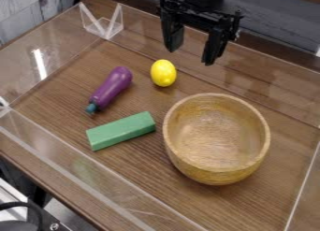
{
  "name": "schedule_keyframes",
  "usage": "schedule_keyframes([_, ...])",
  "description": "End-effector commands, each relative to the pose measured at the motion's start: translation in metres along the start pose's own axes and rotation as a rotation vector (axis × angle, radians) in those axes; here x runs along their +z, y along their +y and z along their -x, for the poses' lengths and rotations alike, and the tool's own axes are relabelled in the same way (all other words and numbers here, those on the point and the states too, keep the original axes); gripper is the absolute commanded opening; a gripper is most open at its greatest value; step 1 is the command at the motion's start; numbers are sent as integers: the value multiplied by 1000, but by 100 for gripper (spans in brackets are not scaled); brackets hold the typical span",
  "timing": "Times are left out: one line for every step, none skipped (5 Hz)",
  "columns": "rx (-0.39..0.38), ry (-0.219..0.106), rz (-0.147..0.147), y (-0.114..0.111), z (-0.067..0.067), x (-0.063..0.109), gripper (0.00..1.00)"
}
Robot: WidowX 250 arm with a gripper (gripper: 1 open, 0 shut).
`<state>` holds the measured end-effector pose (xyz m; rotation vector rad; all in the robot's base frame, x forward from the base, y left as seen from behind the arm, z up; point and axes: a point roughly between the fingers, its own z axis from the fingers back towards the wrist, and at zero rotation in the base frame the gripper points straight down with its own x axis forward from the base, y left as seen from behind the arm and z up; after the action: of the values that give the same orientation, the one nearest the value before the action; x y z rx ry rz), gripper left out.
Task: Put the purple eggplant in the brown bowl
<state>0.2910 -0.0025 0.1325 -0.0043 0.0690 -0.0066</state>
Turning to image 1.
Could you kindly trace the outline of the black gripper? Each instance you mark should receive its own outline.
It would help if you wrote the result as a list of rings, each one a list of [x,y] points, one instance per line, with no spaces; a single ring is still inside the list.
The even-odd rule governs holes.
[[[183,43],[183,25],[209,32],[201,62],[211,65],[222,55],[229,38],[238,38],[240,8],[226,0],[159,0],[163,44],[174,52]]]

